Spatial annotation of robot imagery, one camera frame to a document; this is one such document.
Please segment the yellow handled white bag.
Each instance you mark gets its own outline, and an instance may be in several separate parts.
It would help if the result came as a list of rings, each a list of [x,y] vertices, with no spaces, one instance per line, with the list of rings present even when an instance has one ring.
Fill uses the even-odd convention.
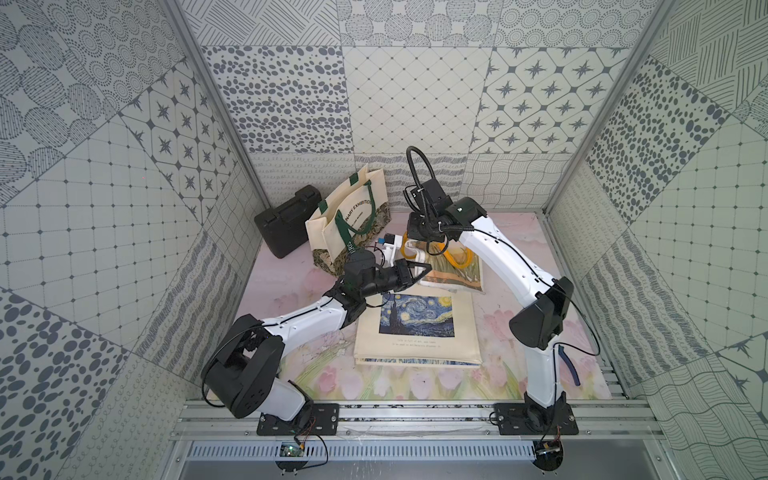
[[[406,260],[431,266],[419,283],[444,290],[482,293],[483,270],[479,257],[460,242],[430,243],[403,236],[400,254]]]

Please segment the starry night canvas tote bag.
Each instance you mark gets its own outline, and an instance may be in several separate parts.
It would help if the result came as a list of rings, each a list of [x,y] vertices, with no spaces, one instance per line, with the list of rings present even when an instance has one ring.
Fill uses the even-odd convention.
[[[358,364],[477,368],[482,364],[472,294],[413,286],[367,300],[356,321]]]

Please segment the green handled exhibition tote bag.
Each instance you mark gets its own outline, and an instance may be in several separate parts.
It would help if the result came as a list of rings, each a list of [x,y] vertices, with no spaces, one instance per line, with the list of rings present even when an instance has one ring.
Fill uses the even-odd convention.
[[[314,265],[340,276],[349,255],[371,244],[390,221],[385,173],[363,166],[321,200],[305,222]]]

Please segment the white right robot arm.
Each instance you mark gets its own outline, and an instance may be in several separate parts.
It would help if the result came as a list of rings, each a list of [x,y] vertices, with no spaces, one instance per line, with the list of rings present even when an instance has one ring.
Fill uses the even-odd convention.
[[[563,331],[573,284],[554,278],[523,254],[473,199],[456,202],[435,179],[404,189],[411,208],[408,236],[425,243],[458,241],[504,281],[522,307],[509,328],[525,346],[525,401],[540,410],[554,407],[562,396],[555,344]]]

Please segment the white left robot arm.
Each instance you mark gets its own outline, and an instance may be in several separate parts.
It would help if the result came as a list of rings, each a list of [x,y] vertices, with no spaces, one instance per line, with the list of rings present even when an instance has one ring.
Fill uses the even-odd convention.
[[[237,318],[202,367],[202,390],[212,392],[218,406],[237,419],[259,412],[296,429],[307,425],[314,401],[293,382],[278,378],[283,357],[353,324],[372,307],[369,297],[406,290],[431,270],[427,263],[408,259],[381,266],[373,252],[354,252],[320,300],[272,319]]]

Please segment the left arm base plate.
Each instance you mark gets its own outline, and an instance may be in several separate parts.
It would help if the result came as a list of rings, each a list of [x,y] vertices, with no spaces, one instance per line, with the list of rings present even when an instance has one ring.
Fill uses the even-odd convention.
[[[262,414],[257,428],[258,436],[335,436],[340,417],[338,403],[313,403],[305,406],[290,421],[274,415]]]

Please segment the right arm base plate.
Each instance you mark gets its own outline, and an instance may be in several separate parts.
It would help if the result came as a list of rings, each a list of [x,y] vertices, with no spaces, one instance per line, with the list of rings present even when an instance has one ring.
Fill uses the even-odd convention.
[[[489,421],[500,435],[573,436],[579,433],[575,415],[567,403],[545,409],[523,403],[497,403],[489,414]]]

